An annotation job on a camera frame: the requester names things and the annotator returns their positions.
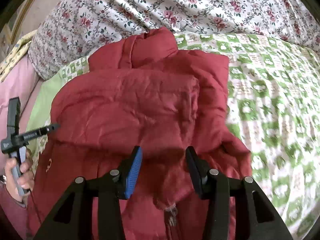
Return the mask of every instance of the jacket zipper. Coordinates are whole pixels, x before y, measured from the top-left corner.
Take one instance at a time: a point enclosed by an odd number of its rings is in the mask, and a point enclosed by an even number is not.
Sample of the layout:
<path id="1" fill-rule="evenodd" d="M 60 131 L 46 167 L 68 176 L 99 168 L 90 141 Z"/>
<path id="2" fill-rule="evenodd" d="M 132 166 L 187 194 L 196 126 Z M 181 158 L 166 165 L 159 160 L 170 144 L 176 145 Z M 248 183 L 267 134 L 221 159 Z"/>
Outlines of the jacket zipper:
<path id="1" fill-rule="evenodd" d="M 182 239 L 177 216 L 178 209 L 176 205 L 172 205 L 164 210 L 165 227 L 168 240 Z"/>

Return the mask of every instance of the red jacket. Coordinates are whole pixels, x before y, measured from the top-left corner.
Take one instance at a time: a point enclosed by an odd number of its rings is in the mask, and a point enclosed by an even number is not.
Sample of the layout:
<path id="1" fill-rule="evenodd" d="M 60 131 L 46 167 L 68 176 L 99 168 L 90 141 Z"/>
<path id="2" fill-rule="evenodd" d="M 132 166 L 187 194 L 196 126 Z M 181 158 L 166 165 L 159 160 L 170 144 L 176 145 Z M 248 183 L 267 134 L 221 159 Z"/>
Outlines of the red jacket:
<path id="1" fill-rule="evenodd" d="M 31 233 L 74 178 L 100 177 L 140 145 L 135 192 L 120 202 L 127 240 L 201 239 L 208 203 L 194 193 L 186 147 L 229 177 L 251 174 L 250 152 L 225 126 L 228 58 L 178 50 L 161 28 L 105 45 L 89 64 L 90 73 L 68 82 L 52 103 L 51 121 L 61 127 L 39 159 L 36 208 L 28 205 Z M 173 205 L 175 227 L 165 211 Z M 96 200 L 92 222 L 98 239 Z M 230 238 L 234 230 L 232 212 Z"/>

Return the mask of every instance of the yellow patterned fabric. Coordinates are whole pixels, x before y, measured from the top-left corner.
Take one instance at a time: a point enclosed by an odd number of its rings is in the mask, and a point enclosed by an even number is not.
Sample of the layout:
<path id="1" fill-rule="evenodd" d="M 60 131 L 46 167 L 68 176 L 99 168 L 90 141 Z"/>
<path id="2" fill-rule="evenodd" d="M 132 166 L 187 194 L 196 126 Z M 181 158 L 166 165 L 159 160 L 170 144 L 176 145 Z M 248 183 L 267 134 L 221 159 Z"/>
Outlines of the yellow patterned fabric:
<path id="1" fill-rule="evenodd" d="M 0 65 L 0 83 L 4 81 L 9 72 L 13 69 L 13 67 L 19 62 L 19 60 L 26 54 L 28 51 L 31 40 L 33 36 L 36 34 L 37 30 L 32 31 L 26 35 L 24 35 L 14 46 L 9 55 L 5 58 L 5 60 Z"/>

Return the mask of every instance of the human hand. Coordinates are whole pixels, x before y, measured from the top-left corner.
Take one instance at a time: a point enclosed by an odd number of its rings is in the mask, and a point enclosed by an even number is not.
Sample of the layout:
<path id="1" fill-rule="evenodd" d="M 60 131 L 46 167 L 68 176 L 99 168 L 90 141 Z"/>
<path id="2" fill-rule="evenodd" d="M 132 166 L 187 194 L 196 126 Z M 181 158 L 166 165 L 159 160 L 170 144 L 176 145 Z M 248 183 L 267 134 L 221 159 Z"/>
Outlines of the human hand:
<path id="1" fill-rule="evenodd" d="M 17 186 L 14 182 L 13 176 L 12 176 L 12 169 L 16 166 L 17 160 L 16 158 L 10 158 L 7 160 L 5 165 L 5 176 L 6 176 L 6 187 L 11 195 L 15 200 L 22 202 L 24 196 L 20 196 L 18 194 Z M 30 171 L 30 168 L 32 166 L 32 158 L 30 158 L 30 150 L 27 149 L 26 152 L 26 160 L 23 162 L 20 166 L 20 170 L 23 173 L 23 175 L 17 180 L 17 183 L 21 185 L 22 188 L 25 189 L 33 189 L 34 187 L 34 174 L 32 171 Z"/>

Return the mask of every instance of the jacket sleeve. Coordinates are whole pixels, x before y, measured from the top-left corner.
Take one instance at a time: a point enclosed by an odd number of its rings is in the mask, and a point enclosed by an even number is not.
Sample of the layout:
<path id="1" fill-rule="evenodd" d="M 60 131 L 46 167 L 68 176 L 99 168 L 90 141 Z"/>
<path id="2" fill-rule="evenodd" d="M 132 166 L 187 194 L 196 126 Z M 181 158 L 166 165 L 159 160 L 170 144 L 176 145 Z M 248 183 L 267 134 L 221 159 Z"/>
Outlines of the jacket sleeve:
<path id="1" fill-rule="evenodd" d="M 10 196 L 0 183 L 0 232 L 4 239 L 23 240 L 27 236 L 27 208 Z"/>

